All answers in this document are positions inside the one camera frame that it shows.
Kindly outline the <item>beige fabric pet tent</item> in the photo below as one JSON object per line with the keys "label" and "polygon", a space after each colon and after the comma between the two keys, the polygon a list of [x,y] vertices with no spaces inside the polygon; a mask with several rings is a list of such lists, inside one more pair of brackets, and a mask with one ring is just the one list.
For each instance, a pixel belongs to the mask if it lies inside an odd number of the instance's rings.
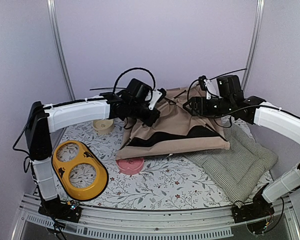
{"label": "beige fabric pet tent", "polygon": [[203,150],[230,148],[223,128],[213,120],[192,116],[183,109],[191,97],[204,97],[199,86],[188,90],[185,87],[168,89],[166,97],[155,107],[160,116],[151,126],[129,118],[116,159],[163,156]]}

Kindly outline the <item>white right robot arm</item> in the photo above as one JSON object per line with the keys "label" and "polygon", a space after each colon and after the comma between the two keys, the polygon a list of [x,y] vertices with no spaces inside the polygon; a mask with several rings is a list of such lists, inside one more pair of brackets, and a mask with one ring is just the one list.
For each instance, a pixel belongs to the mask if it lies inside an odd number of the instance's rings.
{"label": "white right robot arm", "polygon": [[[204,75],[194,80],[188,90],[198,86],[205,92],[204,96],[191,96],[186,94],[183,108],[192,116],[204,117],[211,120],[223,117],[240,119],[250,124],[253,129],[260,129],[257,138],[263,143],[269,143],[261,133],[269,133],[275,137],[276,151],[288,152],[288,145],[292,144],[293,153],[296,148],[300,150],[300,116],[284,110],[267,100],[255,95],[246,97],[237,75],[219,75],[216,85]],[[255,195],[249,206],[248,213],[252,218],[259,218],[268,210],[268,204],[280,197],[300,189],[300,159],[293,160],[287,169],[274,182],[264,186]]]}

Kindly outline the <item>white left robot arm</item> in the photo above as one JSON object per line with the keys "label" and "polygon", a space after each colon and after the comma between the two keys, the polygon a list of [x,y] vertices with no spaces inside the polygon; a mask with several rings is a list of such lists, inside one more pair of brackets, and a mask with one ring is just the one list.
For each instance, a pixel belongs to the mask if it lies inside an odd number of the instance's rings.
{"label": "white left robot arm", "polygon": [[[29,151],[33,180],[45,202],[45,209],[53,216],[64,213],[64,205],[56,200],[56,175],[67,195],[77,201],[90,201],[103,193],[108,185],[108,171],[88,146],[72,141],[78,146],[74,159],[62,162],[53,151],[51,133],[60,129],[93,120],[132,118],[152,126],[160,116],[155,108],[166,95],[164,89],[152,89],[149,85],[133,78],[121,91],[104,92],[92,98],[70,102],[43,105],[40,101],[32,104],[25,126],[25,138]],[[84,188],[77,188],[70,182],[72,170],[79,165],[89,165],[95,170],[95,178]]]}

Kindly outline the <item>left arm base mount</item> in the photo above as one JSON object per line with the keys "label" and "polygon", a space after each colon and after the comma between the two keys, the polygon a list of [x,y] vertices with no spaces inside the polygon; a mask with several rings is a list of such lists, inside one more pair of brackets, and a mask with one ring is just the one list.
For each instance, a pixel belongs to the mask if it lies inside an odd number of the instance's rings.
{"label": "left arm base mount", "polygon": [[81,218],[82,208],[78,201],[62,202],[58,196],[52,200],[42,200],[38,213],[54,219],[78,223]]}

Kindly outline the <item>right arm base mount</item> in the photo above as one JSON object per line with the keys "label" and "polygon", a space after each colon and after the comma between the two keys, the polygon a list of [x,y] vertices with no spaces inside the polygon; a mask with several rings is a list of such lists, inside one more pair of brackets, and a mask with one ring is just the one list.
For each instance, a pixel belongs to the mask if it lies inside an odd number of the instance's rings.
{"label": "right arm base mount", "polygon": [[252,234],[262,235],[268,230],[275,210],[271,203],[264,200],[261,193],[257,193],[250,203],[244,203],[240,200],[235,201],[231,207],[231,213],[235,223],[269,217],[269,219],[266,219],[261,223],[252,223],[248,227],[248,230]]}

